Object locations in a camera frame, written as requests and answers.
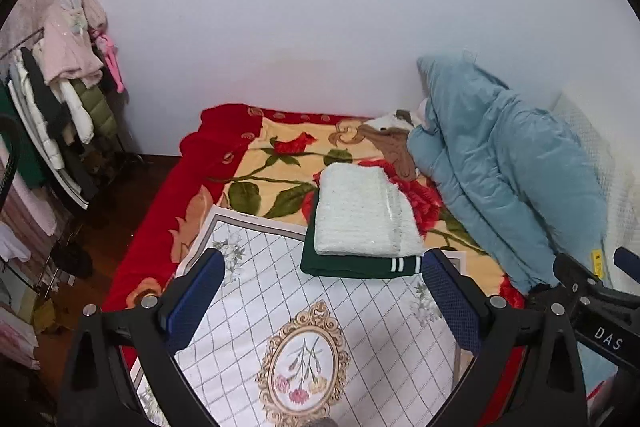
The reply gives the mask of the white fluffy knit cardigan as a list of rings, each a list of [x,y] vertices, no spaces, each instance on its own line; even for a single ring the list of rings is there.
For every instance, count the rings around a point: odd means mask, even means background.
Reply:
[[[408,198],[380,167],[333,164],[321,173],[314,249],[323,256],[419,256],[424,239]]]

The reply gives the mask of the clothes rack with garments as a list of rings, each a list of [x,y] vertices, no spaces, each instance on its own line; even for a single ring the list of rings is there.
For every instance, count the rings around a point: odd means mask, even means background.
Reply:
[[[117,122],[102,86],[124,90],[106,14],[96,0],[58,0],[44,13],[42,36],[11,53],[1,108],[16,119],[21,140],[9,191],[1,254],[26,270],[33,291],[47,293],[61,267],[52,257],[68,213],[81,210],[113,176]]]

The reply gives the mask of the yellow tag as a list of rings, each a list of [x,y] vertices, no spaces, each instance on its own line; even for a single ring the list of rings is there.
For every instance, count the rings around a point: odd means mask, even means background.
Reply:
[[[599,279],[605,278],[605,262],[601,249],[593,249],[591,251],[592,273]]]

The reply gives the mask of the white grid floral mat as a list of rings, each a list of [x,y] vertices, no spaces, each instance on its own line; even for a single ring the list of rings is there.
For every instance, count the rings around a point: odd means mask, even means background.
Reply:
[[[424,426],[471,362],[419,275],[306,274],[300,225],[215,207],[180,269],[209,247],[224,279],[175,355],[223,426]]]

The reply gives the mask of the folded dark green garment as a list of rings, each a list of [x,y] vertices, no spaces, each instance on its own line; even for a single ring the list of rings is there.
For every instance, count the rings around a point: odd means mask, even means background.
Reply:
[[[303,216],[307,221],[300,269],[313,277],[341,277],[342,279],[381,279],[412,277],[422,269],[423,255],[400,258],[319,255],[314,248],[314,218],[318,194],[308,194],[303,202]]]

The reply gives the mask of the blue quilted duvet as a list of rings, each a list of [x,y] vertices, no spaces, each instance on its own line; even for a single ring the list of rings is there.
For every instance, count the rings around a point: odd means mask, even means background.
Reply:
[[[568,124],[461,58],[416,64],[425,102],[408,151],[473,241],[523,295],[558,283],[558,254],[602,279],[606,202]]]

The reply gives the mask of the red floral bed blanket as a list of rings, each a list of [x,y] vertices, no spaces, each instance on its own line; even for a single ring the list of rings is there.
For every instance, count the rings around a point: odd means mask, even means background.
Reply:
[[[485,293],[523,306],[523,296],[446,209],[434,184],[420,173],[414,181],[401,180],[378,148],[358,134],[365,121],[244,104],[206,109],[198,131],[182,140],[178,165],[119,265],[105,308],[131,308],[162,293],[215,207],[306,225],[304,199],[317,193],[320,174],[336,162],[382,168],[408,198],[428,246],[462,251]]]

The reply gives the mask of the brown cloth at bedhead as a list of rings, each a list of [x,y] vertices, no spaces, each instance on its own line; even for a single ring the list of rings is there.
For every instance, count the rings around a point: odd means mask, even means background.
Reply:
[[[378,148],[401,180],[414,181],[418,177],[418,169],[408,151],[407,142],[409,133],[419,124],[415,113],[396,109],[394,113],[360,124],[358,134]]]

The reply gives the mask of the white textured pillow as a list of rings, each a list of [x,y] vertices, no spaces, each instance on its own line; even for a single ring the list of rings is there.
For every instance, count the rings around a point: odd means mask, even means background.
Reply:
[[[634,174],[631,163],[617,153],[568,94],[562,92],[559,95],[552,106],[552,113],[565,120],[578,136],[596,169],[606,202],[606,275],[615,289],[638,295],[639,283],[616,267],[614,254],[618,247],[639,254],[639,178]]]

